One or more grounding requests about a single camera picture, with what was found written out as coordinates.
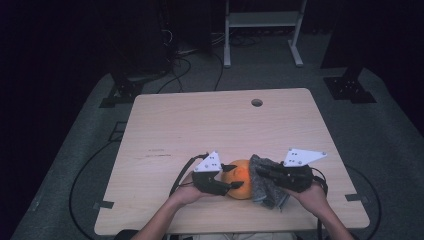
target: gray carpet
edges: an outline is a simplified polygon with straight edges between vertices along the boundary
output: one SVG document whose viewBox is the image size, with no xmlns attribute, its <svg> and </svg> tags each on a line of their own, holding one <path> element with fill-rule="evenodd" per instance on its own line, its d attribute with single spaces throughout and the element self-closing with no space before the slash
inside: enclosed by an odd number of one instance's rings
<svg viewBox="0 0 424 240">
<path fill-rule="evenodd" d="M 217 90 L 308 88 L 343 161 L 354 168 L 348 168 L 348 172 L 371 219 L 368 228 L 353 232 L 360 239 L 366 239 L 380 219 L 373 239 L 421 239 L 424 235 L 421 226 L 424 223 L 421 208 L 424 140 L 392 99 L 383 81 L 366 69 L 359 80 L 377 103 L 352 104 L 333 100 L 323 77 L 340 76 L 345 69 L 319 68 L 329 37 L 300 36 L 298 48 L 303 68 L 295 67 L 287 36 L 264 37 L 252 47 L 232 48 L 232 67 L 224 69 Z M 222 47 L 215 48 L 215 52 L 222 57 Z M 182 90 L 213 91 L 221 71 L 218 58 L 194 54 L 185 59 L 192 66 L 180 78 Z M 186 62 L 177 60 L 175 73 L 181 74 L 187 67 Z M 146 84 L 143 94 L 156 93 L 173 77 L 169 74 Z M 13 239 L 87 239 L 73 223 L 68 209 L 73 181 L 87 161 L 74 186 L 73 213 L 81 230 L 91 238 L 113 239 L 97 236 L 93 231 L 98 203 L 103 198 L 119 149 L 119 142 L 108 140 L 116 123 L 127 121 L 132 107 L 131 104 L 118 104 L 114 108 L 99 108 L 112 85 L 110 75 L 99 79 Z M 180 86 L 174 81 L 161 93 L 179 91 Z M 377 197 L 361 174 L 377 190 L 381 218 Z M 316 239 L 315 232 L 299 232 L 298 235 Z"/>
</svg>

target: white tag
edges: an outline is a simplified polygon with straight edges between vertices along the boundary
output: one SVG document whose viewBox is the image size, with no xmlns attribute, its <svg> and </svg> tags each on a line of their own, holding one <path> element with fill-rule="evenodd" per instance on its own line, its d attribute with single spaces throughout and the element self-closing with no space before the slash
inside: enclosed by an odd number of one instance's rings
<svg viewBox="0 0 424 240">
<path fill-rule="evenodd" d="M 216 172 L 221 171 L 221 161 L 217 152 L 213 151 L 199 165 L 194 168 L 194 172 Z"/>
<path fill-rule="evenodd" d="M 326 157 L 325 152 L 316 152 L 292 148 L 284 160 L 285 167 L 302 167 L 318 159 Z"/>
</svg>

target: white shelf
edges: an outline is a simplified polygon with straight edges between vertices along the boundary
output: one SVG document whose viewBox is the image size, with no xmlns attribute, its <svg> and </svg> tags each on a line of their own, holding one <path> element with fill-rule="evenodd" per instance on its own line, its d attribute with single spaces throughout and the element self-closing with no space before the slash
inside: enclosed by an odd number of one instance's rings
<svg viewBox="0 0 424 240">
<path fill-rule="evenodd" d="M 229 27 L 296 26 L 298 11 L 230 13 Z"/>
</svg>

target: dark background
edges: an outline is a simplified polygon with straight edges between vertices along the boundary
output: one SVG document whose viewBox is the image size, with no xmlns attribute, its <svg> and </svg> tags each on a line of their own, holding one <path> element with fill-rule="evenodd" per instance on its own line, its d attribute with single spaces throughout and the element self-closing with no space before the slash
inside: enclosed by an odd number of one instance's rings
<svg viewBox="0 0 424 240">
<path fill-rule="evenodd" d="M 223 1 L 165 3 L 168 11 L 160 24 L 174 29 L 177 37 L 207 48 L 208 33 L 201 29 L 223 30 Z M 25 214 L 90 91 L 109 72 L 111 56 L 119 59 L 120 51 L 129 56 L 131 47 L 137 46 L 107 35 L 112 30 L 118 37 L 125 36 L 128 30 L 105 23 L 92 1 L 8 0 L 0 4 L 3 239 L 11 236 Z M 246 6 L 284 8 L 274 0 L 232 4 L 241 10 Z M 323 67 L 345 67 L 350 56 L 359 52 L 364 66 L 383 79 L 423 133 L 424 9 L 419 4 L 413 0 L 310 0 L 302 31 L 321 34 L 334 29 Z M 199 15 L 205 19 L 190 20 Z M 143 62 L 143 57 L 137 62 L 140 56 L 129 59 L 137 65 Z"/>
</svg>

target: orange fruit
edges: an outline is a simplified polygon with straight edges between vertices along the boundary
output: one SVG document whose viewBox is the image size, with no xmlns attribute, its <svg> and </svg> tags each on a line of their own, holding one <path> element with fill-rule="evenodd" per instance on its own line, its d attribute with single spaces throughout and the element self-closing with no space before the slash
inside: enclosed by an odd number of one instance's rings
<svg viewBox="0 0 424 240">
<path fill-rule="evenodd" d="M 231 182 L 243 181 L 243 185 L 237 189 L 230 189 L 228 195 L 235 199 L 248 199 L 252 197 L 252 184 L 250 182 L 249 160 L 241 159 L 231 162 L 229 165 L 237 167 L 229 172 L 223 172 L 221 181 L 230 184 Z"/>
</svg>

